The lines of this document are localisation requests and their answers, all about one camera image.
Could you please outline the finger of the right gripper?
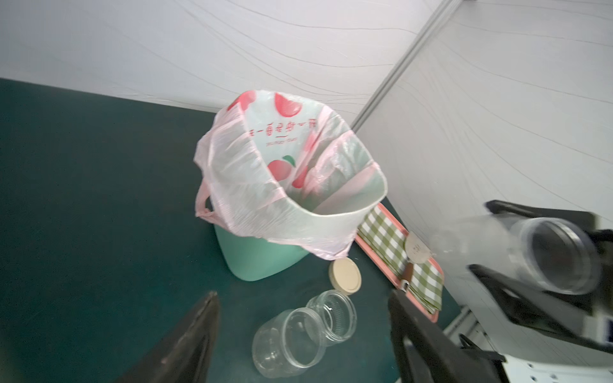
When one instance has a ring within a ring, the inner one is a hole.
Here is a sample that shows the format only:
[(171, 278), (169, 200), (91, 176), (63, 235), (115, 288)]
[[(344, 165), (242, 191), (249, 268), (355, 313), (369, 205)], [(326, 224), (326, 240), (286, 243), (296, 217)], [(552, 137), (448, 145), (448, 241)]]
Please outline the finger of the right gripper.
[(612, 353), (612, 317), (591, 316), (564, 300), (478, 264), (468, 270), (507, 319), (550, 338)]
[(567, 220), (578, 226), (591, 239), (612, 239), (611, 229), (596, 229), (596, 215), (591, 212), (530, 207), (498, 199), (486, 202), (485, 208), (494, 215), (512, 213), (531, 219), (557, 218)]

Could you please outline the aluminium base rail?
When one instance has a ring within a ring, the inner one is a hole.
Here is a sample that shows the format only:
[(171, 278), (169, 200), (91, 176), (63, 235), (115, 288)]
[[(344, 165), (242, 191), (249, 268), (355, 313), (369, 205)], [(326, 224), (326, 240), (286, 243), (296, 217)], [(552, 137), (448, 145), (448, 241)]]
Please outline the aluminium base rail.
[(463, 306), (460, 314), (453, 319), (453, 321), (445, 328), (443, 333), (453, 344), (460, 346), (460, 336), (465, 335), (470, 338), (478, 325), (479, 322), (477, 321), (477, 317), (474, 315), (471, 309), (469, 309), (468, 306)]

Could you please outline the mint green trash bin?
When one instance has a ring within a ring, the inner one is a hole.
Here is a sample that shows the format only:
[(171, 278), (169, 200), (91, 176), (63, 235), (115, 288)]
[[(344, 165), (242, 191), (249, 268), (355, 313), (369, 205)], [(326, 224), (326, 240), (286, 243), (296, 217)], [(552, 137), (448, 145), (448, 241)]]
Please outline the mint green trash bin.
[(273, 244), (265, 239), (235, 236), (214, 226), (224, 260), (237, 278), (254, 282), (292, 267), (309, 252), (302, 247)]

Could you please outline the red lid peanut jar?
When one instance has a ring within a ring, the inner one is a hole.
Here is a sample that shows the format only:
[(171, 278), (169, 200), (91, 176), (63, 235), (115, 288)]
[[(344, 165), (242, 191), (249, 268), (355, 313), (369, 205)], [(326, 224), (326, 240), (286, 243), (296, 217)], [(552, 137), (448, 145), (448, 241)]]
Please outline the red lid peanut jar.
[(558, 218), (480, 215), (441, 226), (430, 238), (434, 257), (466, 279), (482, 265), (539, 290), (585, 295), (600, 281), (595, 244), (574, 223)]
[(289, 378), (317, 365), (326, 349), (321, 317), (302, 307), (282, 312), (257, 330), (252, 359), (266, 378)]

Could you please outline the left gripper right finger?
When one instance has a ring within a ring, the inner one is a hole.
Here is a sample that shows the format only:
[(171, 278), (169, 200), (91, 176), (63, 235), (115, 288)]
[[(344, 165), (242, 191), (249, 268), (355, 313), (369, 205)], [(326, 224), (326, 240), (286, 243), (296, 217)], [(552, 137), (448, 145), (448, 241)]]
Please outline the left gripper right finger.
[(502, 382), (503, 356), (465, 335), (457, 346), (401, 290), (388, 299), (391, 341), (401, 382)]

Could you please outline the beige lid glass peanut jar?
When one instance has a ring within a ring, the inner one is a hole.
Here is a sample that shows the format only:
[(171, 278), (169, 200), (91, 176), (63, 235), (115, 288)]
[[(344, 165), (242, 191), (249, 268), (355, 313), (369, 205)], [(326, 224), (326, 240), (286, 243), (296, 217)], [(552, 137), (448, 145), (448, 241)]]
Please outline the beige lid glass peanut jar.
[(349, 340), (357, 328), (357, 312), (348, 296), (328, 290), (310, 299), (306, 308), (313, 310), (323, 322), (325, 347)]

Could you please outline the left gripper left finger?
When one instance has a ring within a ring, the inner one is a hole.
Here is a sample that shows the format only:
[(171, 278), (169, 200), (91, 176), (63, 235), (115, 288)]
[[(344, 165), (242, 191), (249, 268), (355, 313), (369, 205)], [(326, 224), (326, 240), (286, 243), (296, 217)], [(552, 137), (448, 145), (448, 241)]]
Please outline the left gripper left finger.
[(117, 382), (205, 382), (220, 327), (220, 300), (210, 291)]

